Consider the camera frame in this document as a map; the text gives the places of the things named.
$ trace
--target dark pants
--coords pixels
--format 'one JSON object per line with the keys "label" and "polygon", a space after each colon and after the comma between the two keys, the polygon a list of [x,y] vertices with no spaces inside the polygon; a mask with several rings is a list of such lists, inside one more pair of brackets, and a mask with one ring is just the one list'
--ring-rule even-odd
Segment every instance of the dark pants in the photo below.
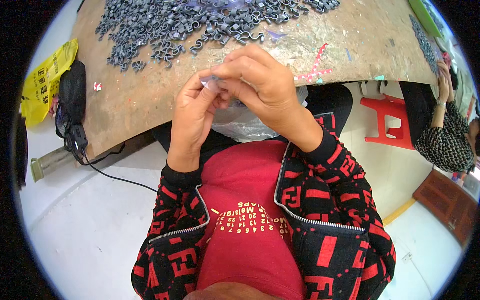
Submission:
{"label": "dark pants", "polygon": [[[337,136],[340,136],[352,109],[353,98],[348,88],[342,84],[325,84],[309,85],[307,89],[307,109],[314,116],[321,113],[333,112],[336,124],[334,131]],[[171,121],[152,129],[154,137],[162,144],[167,152],[170,148],[171,130]],[[267,140],[287,142],[287,139],[281,135]],[[237,144],[240,143],[214,130],[210,130],[207,139],[200,149],[200,162],[205,163],[214,154]]]}
{"label": "dark pants", "polygon": [[428,84],[404,81],[399,83],[407,108],[410,139],[412,145],[415,145],[421,133],[430,126],[437,102]]}

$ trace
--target yellow floor strip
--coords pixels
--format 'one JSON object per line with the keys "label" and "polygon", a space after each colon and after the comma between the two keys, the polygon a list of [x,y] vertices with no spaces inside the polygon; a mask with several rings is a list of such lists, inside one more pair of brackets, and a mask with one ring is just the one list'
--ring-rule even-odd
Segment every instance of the yellow floor strip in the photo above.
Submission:
{"label": "yellow floor strip", "polygon": [[396,218],[398,218],[402,213],[404,213],[410,206],[412,206],[417,200],[411,198],[401,207],[399,207],[396,211],[394,211],[391,215],[387,216],[383,219],[384,226],[392,223]]}

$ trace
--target metal pipe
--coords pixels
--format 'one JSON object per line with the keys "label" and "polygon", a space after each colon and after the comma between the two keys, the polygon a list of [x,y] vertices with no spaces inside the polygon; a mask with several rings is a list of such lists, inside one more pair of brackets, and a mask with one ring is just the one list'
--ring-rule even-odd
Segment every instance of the metal pipe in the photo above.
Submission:
{"label": "metal pipe", "polygon": [[41,158],[32,158],[30,168],[32,170],[33,181],[37,182],[56,169],[75,161],[73,155],[60,147],[52,152],[45,154]]}

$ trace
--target hand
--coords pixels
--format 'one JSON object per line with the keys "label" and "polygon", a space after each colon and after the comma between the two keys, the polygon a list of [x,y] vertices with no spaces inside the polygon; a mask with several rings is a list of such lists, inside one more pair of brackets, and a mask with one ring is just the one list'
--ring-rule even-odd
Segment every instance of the hand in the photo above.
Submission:
{"label": "hand", "polygon": [[448,100],[448,80],[443,74],[443,71],[440,71],[440,77],[438,77],[438,100],[446,103]]}
{"label": "hand", "polygon": [[323,130],[312,114],[298,103],[292,72],[256,45],[229,53],[223,64],[212,67],[221,88],[240,99],[268,127],[302,151],[315,150]]}
{"label": "hand", "polygon": [[453,94],[452,78],[450,77],[450,72],[448,70],[448,67],[443,60],[438,60],[437,66],[438,66],[438,70],[440,71],[440,74],[443,74],[443,76],[447,79],[447,82],[448,82],[447,102],[452,102],[454,100],[455,95]]}
{"label": "hand", "polygon": [[230,95],[218,95],[204,88],[200,78],[211,75],[199,71],[183,86],[175,98],[168,166],[177,172],[195,171],[200,166],[200,148],[205,142],[216,108],[227,108]]}

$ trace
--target wristwatch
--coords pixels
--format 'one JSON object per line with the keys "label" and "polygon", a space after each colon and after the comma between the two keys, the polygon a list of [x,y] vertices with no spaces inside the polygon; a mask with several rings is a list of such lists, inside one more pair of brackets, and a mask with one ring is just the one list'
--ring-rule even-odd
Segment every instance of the wristwatch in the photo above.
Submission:
{"label": "wristwatch", "polygon": [[443,107],[445,109],[445,112],[447,112],[447,104],[446,103],[437,99],[437,105],[440,105],[441,107]]}

